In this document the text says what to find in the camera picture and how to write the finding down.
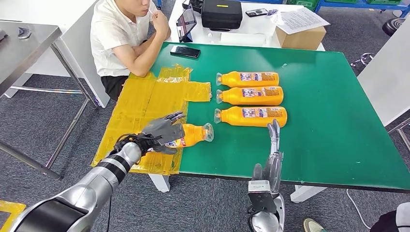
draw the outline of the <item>black shorts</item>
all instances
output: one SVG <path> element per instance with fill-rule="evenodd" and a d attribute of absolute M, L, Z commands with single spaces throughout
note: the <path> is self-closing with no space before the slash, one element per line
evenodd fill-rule
<path fill-rule="evenodd" d="M 128 76 L 102 76 L 101 82 L 105 87 L 105 92 L 111 99 L 118 101 L 119 94 L 122 90 L 122 85 L 127 80 Z"/>

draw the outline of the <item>man's hand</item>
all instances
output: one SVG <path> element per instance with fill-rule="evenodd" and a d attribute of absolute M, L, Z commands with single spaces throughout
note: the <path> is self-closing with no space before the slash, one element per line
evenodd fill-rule
<path fill-rule="evenodd" d="M 162 13 L 162 11 L 156 11 L 152 14 L 152 24 L 154 25 L 154 28 L 157 31 L 157 35 L 166 40 L 169 29 L 168 19 Z"/>

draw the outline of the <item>green table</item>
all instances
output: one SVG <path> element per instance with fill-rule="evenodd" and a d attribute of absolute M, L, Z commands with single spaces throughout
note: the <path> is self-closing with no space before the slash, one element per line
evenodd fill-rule
<path fill-rule="evenodd" d="M 193 68 L 192 81 L 211 82 L 211 102 L 190 102 L 188 123 L 211 122 L 215 138 L 184 149 L 181 174 L 249 179 L 256 163 L 270 151 L 266 128 L 214 123 L 216 73 L 279 73 L 284 90 L 281 106 L 288 122 L 281 129 L 284 183 L 319 187 L 410 192 L 410 172 L 381 124 L 344 55 L 243 46 L 184 44 L 200 49 L 195 59 L 171 56 L 165 43 L 153 66 L 175 63 Z"/>

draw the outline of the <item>metal table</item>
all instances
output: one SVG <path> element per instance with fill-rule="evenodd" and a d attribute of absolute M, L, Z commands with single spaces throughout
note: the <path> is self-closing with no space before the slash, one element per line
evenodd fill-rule
<path fill-rule="evenodd" d="M 29 28 L 32 31 L 30 37 L 22 40 L 19 39 L 17 37 L 18 27 Z M 87 103 L 91 101 L 94 104 L 95 108 L 97 107 L 97 104 L 92 100 L 92 97 L 85 90 L 78 77 L 74 74 L 72 68 L 67 62 L 67 59 L 62 55 L 61 51 L 55 44 L 55 42 L 62 35 L 61 30 L 58 26 L 0 21 L 0 28 L 6 31 L 6 33 L 8 34 L 8 36 L 0 41 L 0 96 L 2 96 L 9 88 L 16 88 L 29 91 L 84 94 L 84 96 L 86 97 L 80 109 L 78 110 L 78 113 L 74 117 L 60 143 L 58 144 L 56 150 L 45 166 L 13 148 L 12 146 L 0 141 L 1 150 L 9 153 L 10 155 L 50 176 L 51 178 L 58 180 L 60 179 L 60 175 L 50 170 L 51 166 L 53 165 L 65 142 L 73 131 L 73 128 L 76 125 L 81 114 L 83 113 Z M 64 68 L 77 84 L 79 90 L 13 87 L 14 82 L 16 82 L 21 77 L 21 75 L 23 75 L 26 70 L 31 65 L 33 65 L 49 47 L 59 58 Z"/>

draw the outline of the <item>cable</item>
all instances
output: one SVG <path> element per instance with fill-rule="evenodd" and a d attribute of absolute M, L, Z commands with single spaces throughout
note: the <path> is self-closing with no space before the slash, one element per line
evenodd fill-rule
<path fill-rule="evenodd" d="M 260 211 L 256 211 L 252 205 L 248 207 L 247 212 L 249 214 L 248 217 L 248 226 L 251 232 L 255 232 L 255 230 L 253 229 L 253 225 L 252 225 L 252 218 L 255 214 L 259 213 Z"/>
<path fill-rule="evenodd" d="M 356 208 L 356 211 L 359 214 L 360 220 L 362 221 L 363 225 L 366 226 L 366 228 L 368 228 L 370 230 L 371 228 L 365 223 L 365 221 L 363 220 L 362 214 L 360 213 L 359 209 L 357 208 L 356 203 L 354 202 L 354 200 L 349 195 L 349 189 L 346 189 L 346 194 L 347 194 L 348 198 L 351 200 L 351 202 L 353 203 L 354 207 Z"/>
<path fill-rule="evenodd" d="M 110 219 L 111 219 L 111 202 L 113 201 L 113 195 L 110 196 L 110 206 L 108 207 L 108 222 L 107 222 L 107 232 L 110 230 Z"/>
<path fill-rule="evenodd" d="M 118 143 L 121 140 L 121 138 L 125 137 L 125 136 L 138 137 L 138 138 L 142 138 L 142 139 L 161 139 L 162 138 L 162 136 L 146 137 L 146 136 L 142 136 L 142 135 L 139 135 L 139 134 L 123 134 L 117 139 L 116 143 Z"/>

